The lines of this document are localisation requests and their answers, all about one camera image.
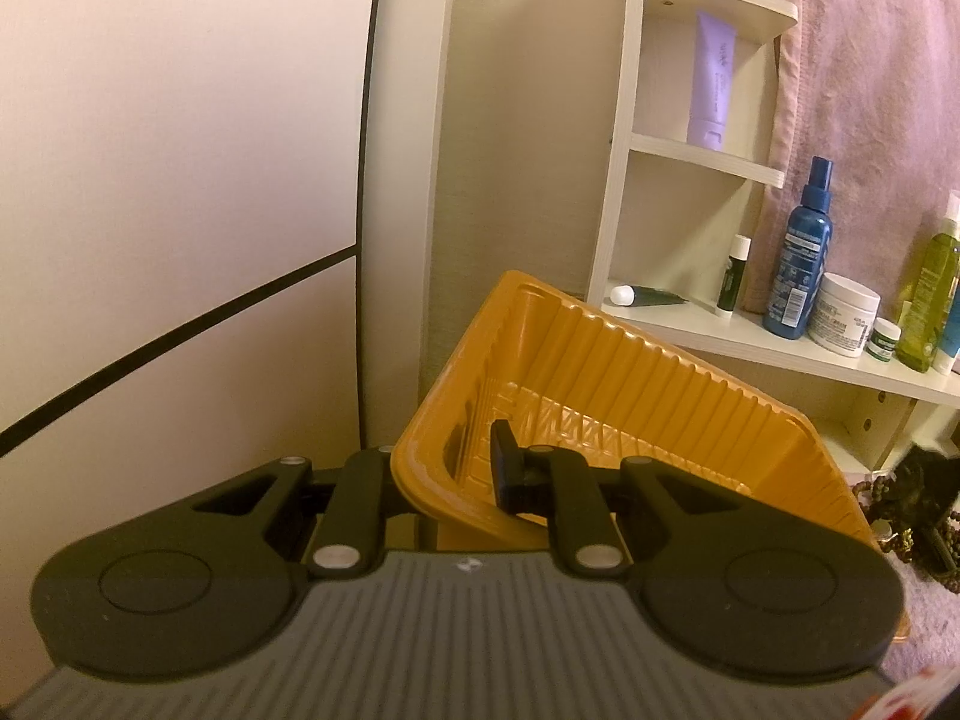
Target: pink towel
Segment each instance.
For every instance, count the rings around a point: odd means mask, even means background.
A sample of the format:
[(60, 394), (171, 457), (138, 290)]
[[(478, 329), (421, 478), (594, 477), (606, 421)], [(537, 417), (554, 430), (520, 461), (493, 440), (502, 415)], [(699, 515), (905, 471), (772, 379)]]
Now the pink towel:
[(744, 308), (766, 311), (786, 218), (810, 158), (832, 159), (827, 270), (880, 293), (889, 316), (960, 188), (960, 0), (789, 0), (768, 188)]

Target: black strip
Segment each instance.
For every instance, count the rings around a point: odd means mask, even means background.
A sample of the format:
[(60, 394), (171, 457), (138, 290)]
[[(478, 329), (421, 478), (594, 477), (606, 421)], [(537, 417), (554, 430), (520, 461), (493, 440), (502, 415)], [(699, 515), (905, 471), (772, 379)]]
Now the black strip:
[(380, 0), (371, 0), (370, 4), (370, 28), (367, 31), (367, 64), (363, 76), (363, 101), (360, 103), (360, 157), (357, 161), (357, 274), (354, 284), (356, 285), (357, 297), (354, 303), (356, 309), (356, 327), (357, 341), (357, 419), (358, 432), (360, 434), (360, 448), (367, 448), (367, 409), (363, 398), (363, 334), (361, 326), (363, 314), (360, 311), (360, 282), (363, 274), (362, 256), (363, 256), (363, 180), (367, 166), (367, 112), (370, 108), (370, 79), (373, 73), (373, 36), (376, 34), (376, 12)]
[(150, 343), (144, 343), (138, 349), (131, 351), (116, 362), (111, 362), (107, 367), (101, 368), (93, 375), (86, 377), (79, 384), (71, 386), (70, 389), (61, 392), (55, 398), (48, 400), (40, 408), (32, 410), (24, 418), (18, 419), (13, 425), (0, 433), (0, 457), (13, 451), (25, 442), (27, 439), (37, 435), (43, 428), (56, 419), (61, 418), (69, 410), (75, 409), (85, 400), (89, 400), (98, 392), (107, 389), (111, 384), (116, 384), (124, 376), (133, 373), (138, 368), (152, 362), (161, 354), (165, 354), (171, 349), (180, 346), (181, 343), (189, 341), (195, 336), (199, 336), (205, 330), (209, 330), (214, 325), (220, 324), (230, 317), (235, 317), (241, 311), (245, 311), (251, 306), (260, 303), (267, 298), (271, 298), (283, 290), (293, 287), (295, 284), (304, 281), (326, 271), (328, 268), (342, 263), (356, 255), (356, 245), (349, 245), (347, 248), (329, 254), (309, 265), (290, 271), (285, 276), (275, 278), (266, 284), (250, 290), (248, 293), (240, 295), (233, 300), (227, 300), (221, 306), (211, 309), (200, 317), (190, 319), (190, 322), (181, 324), (169, 333), (164, 333), (159, 338), (154, 338)]

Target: blue bottle cap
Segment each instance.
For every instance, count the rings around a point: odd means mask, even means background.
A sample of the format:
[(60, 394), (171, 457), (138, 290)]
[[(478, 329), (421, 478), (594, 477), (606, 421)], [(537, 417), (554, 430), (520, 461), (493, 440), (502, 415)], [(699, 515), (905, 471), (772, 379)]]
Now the blue bottle cap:
[(814, 157), (810, 165), (810, 179), (803, 187), (800, 196), (800, 205), (805, 205), (822, 214), (830, 209), (830, 175), (833, 172), (833, 162), (823, 157)]

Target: shelving unit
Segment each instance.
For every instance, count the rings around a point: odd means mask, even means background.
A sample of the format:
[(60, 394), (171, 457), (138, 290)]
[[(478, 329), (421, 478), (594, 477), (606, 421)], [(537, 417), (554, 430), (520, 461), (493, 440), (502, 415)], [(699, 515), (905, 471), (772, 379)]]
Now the shelving unit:
[(753, 43), (769, 43), (797, 24), (797, 6), (786, 0), (643, 0), (644, 12), (661, 18), (696, 22), (704, 10), (736, 27)]
[(644, 154), (654, 154), (666, 159), (676, 159), (680, 162), (689, 162), (691, 165), (708, 167), (709, 170), (725, 172), (746, 178), (748, 181), (757, 181), (781, 189), (784, 186), (784, 174), (772, 167), (757, 165), (749, 159), (725, 154), (723, 151), (711, 151), (709, 148), (690, 146), (689, 143), (671, 141), (669, 138), (655, 138), (651, 135), (637, 135), (630, 141), (630, 151), (639, 151)]
[[(737, 31), (727, 152), (683, 142), (698, 10)], [(784, 186), (784, 174), (763, 164), (776, 101), (772, 42), (797, 23), (798, 9), (786, 0), (626, 0), (587, 301), (804, 413), (837, 464), (856, 474), (890, 466), (911, 442), (947, 446), (960, 377), (920, 374), (868, 355), (851, 360), (810, 338), (768, 333), (752, 314), (725, 320), (712, 309), (733, 234), (751, 234), (764, 186)], [(620, 308), (605, 301), (612, 283), (690, 300)]]

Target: beige wallpaper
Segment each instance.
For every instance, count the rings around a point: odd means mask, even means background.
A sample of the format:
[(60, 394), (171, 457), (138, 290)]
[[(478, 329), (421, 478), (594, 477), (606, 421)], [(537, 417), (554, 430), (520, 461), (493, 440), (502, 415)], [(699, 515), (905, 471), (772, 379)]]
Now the beige wallpaper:
[(453, 0), (421, 381), (507, 269), (587, 290), (624, 0)]

